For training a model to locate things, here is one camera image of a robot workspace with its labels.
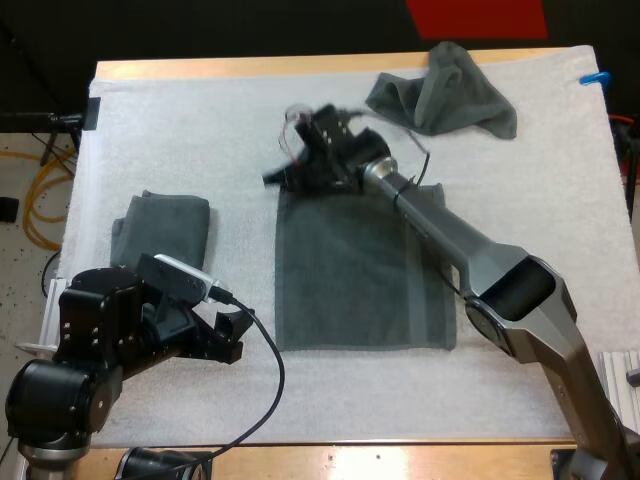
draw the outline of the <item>table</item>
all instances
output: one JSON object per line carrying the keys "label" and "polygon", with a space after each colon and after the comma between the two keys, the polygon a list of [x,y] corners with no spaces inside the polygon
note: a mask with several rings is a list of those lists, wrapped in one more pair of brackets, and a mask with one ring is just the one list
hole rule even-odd
{"label": "table", "polygon": [[[479,50],[478,63],[532,58],[556,49]],[[415,68],[423,52],[227,59],[109,61],[98,63],[103,80],[185,79],[224,76],[312,74]],[[549,479],[550,450],[571,440],[523,439],[465,442],[384,442],[339,445],[243,446],[216,460],[216,479],[411,478]],[[76,478],[112,479],[125,449],[92,449],[78,463]]]}

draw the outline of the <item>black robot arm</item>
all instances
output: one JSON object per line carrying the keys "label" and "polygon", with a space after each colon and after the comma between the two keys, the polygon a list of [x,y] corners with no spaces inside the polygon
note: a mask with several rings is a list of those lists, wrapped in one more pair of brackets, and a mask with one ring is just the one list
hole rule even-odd
{"label": "black robot arm", "polygon": [[6,402],[9,435],[19,440],[33,480],[68,478],[123,380],[174,356],[240,359],[251,318],[219,312],[210,327],[192,308],[207,298],[211,282],[178,264],[143,256],[136,273],[89,270],[62,293],[57,352],[52,361],[27,363]]}

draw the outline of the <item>gray towel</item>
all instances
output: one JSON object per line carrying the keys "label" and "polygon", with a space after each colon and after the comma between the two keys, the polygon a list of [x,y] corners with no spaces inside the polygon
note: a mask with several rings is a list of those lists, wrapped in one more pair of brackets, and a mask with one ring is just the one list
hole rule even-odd
{"label": "gray towel", "polygon": [[[440,185],[424,190],[444,202]],[[387,198],[281,192],[278,348],[454,348],[453,294],[434,263]]]}
{"label": "gray towel", "polygon": [[209,202],[191,195],[147,192],[131,198],[113,222],[111,265],[135,269],[140,255],[164,253],[201,269],[209,231]]}
{"label": "gray towel", "polygon": [[366,102],[379,115],[425,135],[477,125],[498,138],[516,137],[515,109],[453,42],[431,50],[424,78],[381,73]]}

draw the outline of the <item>yellow cable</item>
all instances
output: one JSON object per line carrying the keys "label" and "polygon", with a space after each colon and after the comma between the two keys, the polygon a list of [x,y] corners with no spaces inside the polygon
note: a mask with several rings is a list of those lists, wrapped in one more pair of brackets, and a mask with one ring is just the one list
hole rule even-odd
{"label": "yellow cable", "polygon": [[[33,224],[31,215],[33,215],[36,219],[46,223],[58,223],[64,221],[67,218],[66,215],[60,215],[57,217],[47,217],[45,215],[42,215],[36,210],[35,202],[38,198],[40,198],[40,195],[49,190],[51,187],[54,187],[55,185],[63,182],[68,182],[69,180],[73,179],[73,177],[69,175],[67,169],[64,167],[64,162],[66,162],[71,156],[73,156],[73,154],[73,151],[67,151],[62,154],[61,157],[55,156],[56,158],[54,160],[47,162],[38,171],[35,178],[31,182],[31,186],[29,187],[27,194],[25,195],[24,209],[22,212],[22,228],[24,229],[25,235],[29,240],[31,240],[31,242],[33,242],[36,246],[46,250],[59,250],[60,245],[49,240],[38,231],[36,226]],[[7,150],[0,151],[0,157],[21,158],[26,160],[35,160],[38,162],[41,160],[41,158],[37,155]],[[49,176],[56,168],[63,170],[64,175],[44,182],[47,176]]]}
{"label": "yellow cable", "polygon": [[[54,187],[55,185],[58,185],[60,183],[64,183],[64,182],[68,182],[71,180],[71,177],[69,175],[64,176],[64,177],[56,177],[53,180],[49,180],[48,182],[43,183],[42,185],[40,185],[40,187],[33,193],[33,202],[35,203],[35,201],[40,198],[40,195],[42,195],[44,192],[46,192],[47,190],[49,190],[51,187]],[[58,217],[47,217],[45,215],[42,215],[40,212],[38,212],[37,208],[35,206],[33,206],[31,208],[31,213],[33,214],[34,217],[36,217],[38,220],[40,220],[41,222],[45,222],[45,223],[58,223],[58,222],[63,222],[67,216],[66,215],[60,215]]]}
{"label": "yellow cable", "polygon": [[27,160],[35,160],[39,162],[41,160],[37,155],[32,155],[30,153],[22,153],[22,152],[11,152],[8,150],[0,151],[0,157],[9,157],[9,158],[25,158]]}

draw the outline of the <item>gray cloth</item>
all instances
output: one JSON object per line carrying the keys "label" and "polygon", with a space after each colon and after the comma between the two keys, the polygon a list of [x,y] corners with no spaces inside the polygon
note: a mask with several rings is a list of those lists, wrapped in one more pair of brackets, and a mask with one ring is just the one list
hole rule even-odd
{"label": "gray cloth", "polygon": [[425,135],[477,125],[498,138],[516,136],[516,111],[491,85],[469,53],[442,42],[429,53],[424,78],[381,73],[367,105],[394,123]]}
{"label": "gray cloth", "polygon": [[164,253],[202,268],[209,202],[191,195],[147,192],[131,198],[127,216],[111,228],[111,265],[135,269],[140,255]]}
{"label": "gray cloth", "polygon": [[[424,194],[444,203],[441,185],[425,187]],[[453,349],[453,293],[434,263],[443,269],[387,198],[281,192],[278,348]]]}

